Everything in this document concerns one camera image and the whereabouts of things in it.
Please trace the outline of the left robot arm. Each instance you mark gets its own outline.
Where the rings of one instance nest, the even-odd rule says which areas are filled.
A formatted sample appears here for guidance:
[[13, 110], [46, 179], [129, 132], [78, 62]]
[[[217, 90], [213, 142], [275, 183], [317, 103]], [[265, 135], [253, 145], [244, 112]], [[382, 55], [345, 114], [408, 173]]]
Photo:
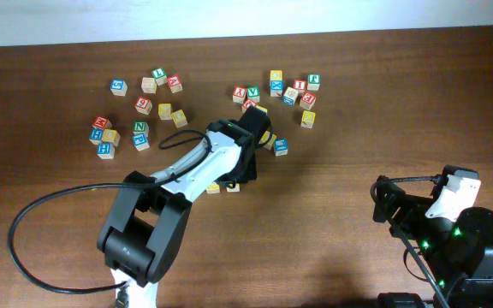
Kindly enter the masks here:
[[255, 151], [270, 130], [267, 113], [248, 108], [239, 120], [219, 120], [168, 168], [129, 174], [97, 241], [116, 281], [117, 307], [154, 307], [159, 281], [180, 249], [193, 202], [209, 185], [234, 187], [256, 178]]

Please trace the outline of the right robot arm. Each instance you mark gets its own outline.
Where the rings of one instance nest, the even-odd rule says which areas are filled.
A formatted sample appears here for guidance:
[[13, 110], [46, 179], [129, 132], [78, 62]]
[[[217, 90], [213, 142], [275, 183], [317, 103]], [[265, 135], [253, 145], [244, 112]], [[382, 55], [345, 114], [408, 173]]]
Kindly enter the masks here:
[[475, 206], [478, 172], [447, 165], [428, 179], [428, 197], [406, 193], [402, 178], [381, 175], [371, 185], [373, 221], [388, 223], [435, 294], [381, 293], [377, 306], [493, 307], [493, 210]]

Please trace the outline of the yellow letter S block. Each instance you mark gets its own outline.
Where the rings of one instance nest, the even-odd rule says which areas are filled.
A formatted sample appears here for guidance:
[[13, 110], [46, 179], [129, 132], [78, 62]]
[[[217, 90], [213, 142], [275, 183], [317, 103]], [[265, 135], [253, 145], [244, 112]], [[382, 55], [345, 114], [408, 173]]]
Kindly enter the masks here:
[[208, 194], [220, 193], [220, 186], [216, 182], [212, 182], [207, 188], [206, 192]]

